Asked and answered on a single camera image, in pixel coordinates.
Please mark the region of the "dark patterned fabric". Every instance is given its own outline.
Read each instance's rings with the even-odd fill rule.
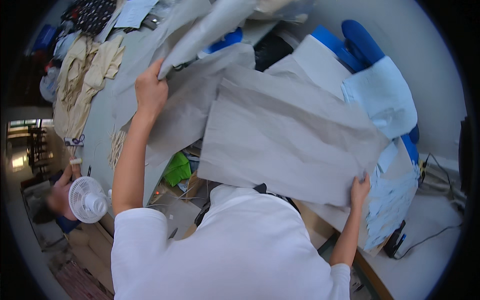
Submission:
[[[112,16],[116,3],[116,0],[77,0],[62,19],[71,20],[77,29],[96,36]]]

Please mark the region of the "woman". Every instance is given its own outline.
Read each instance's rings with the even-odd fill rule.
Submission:
[[[70,165],[65,167],[60,179],[53,185],[50,192],[44,199],[43,203],[37,213],[33,217],[33,221],[37,224],[48,223],[59,216],[76,221],[77,218],[73,215],[70,205],[68,204],[68,191],[72,185],[72,181],[81,177],[80,165]]]

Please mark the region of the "paper document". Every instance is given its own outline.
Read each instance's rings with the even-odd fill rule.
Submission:
[[[115,28],[140,28],[140,24],[158,0],[130,0],[125,3]]]

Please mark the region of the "person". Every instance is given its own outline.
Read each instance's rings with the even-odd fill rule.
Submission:
[[[77,218],[73,215],[68,203],[68,192],[72,185],[70,178],[75,181],[75,179],[81,176],[79,164],[68,164],[60,179],[55,182],[49,193],[43,198],[40,208],[33,216],[33,222],[36,224],[44,224],[53,221],[59,216],[64,216],[71,221],[76,221]]]
[[[161,64],[155,61],[135,81],[138,109],[113,178],[115,298],[349,299],[368,175],[363,183],[353,180],[351,212],[329,264],[296,209],[254,189],[214,188],[197,230],[167,239],[165,215],[142,205],[148,135],[168,94],[167,83],[157,80]]]

